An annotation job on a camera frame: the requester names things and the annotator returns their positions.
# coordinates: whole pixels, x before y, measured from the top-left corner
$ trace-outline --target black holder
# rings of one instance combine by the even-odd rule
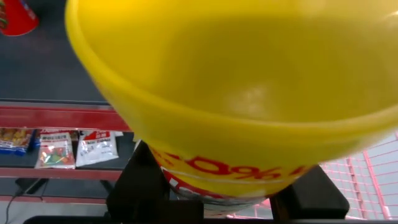
[[[34,217],[39,223],[203,223],[203,224],[398,224],[397,221],[344,220],[349,203],[324,171],[315,166],[271,200],[273,220],[204,219],[203,204],[172,200],[169,184],[148,146],[141,142],[106,199],[105,217]]]

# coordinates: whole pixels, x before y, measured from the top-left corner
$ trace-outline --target red shelf edge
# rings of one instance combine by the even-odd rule
[[[0,201],[10,201],[12,196],[0,195]],[[100,198],[76,198],[76,197],[38,197],[22,196],[14,199],[15,202],[44,202],[44,203],[87,203],[87,204],[105,204],[105,199]]]
[[[73,170],[0,167],[0,177],[58,178],[117,181],[121,170]]]
[[[65,128],[131,131],[110,107],[54,105],[53,108],[9,106],[0,104],[0,127],[3,128]]]

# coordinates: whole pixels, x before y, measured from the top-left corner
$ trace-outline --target yellow plastic bowl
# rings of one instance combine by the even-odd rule
[[[183,158],[171,167],[157,157],[164,167],[242,195],[272,194],[295,167],[363,149],[397,126],[397,12],[396,0],[69,0],[66,23],[131,129]],[[281,182],[215,184],[239,178],[180,164],[196,156],[229,169],[281,167]]]

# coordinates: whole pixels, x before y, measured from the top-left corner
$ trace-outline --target store shelf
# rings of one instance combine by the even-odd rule
[[[38,177],[116,181],[134,152],[133,133],[116,138],[118,159],[67,169],[34,169],[38,150],[31,149],[25,156],[0,154],[1,177]]]
[[[0,126],[128,131],[70,47],[65,0],[26,2],[40,19],[38,28],[20,37],[0,35]]]
[[[10,200],[15,194],[18,189],[15,180],[16,178],[0,179],[0,201]],[[16,201],[104,204],[107,196],[108,192],[98,180],[50,179],[34,194],[25,194],[16,198]]]

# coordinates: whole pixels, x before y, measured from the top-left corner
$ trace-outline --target black cable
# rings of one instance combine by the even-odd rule
[[[6,208],[6,221],[4,224],[8,224],[8,219],[9,219],[9,211],[10,211],[10,206],[11,202],[14,201],[15,198],[21,196],[24,194],[24,191],[22,189],[18,189],[15,194],[12,196],[11,200],[8,202],[7,208]]]

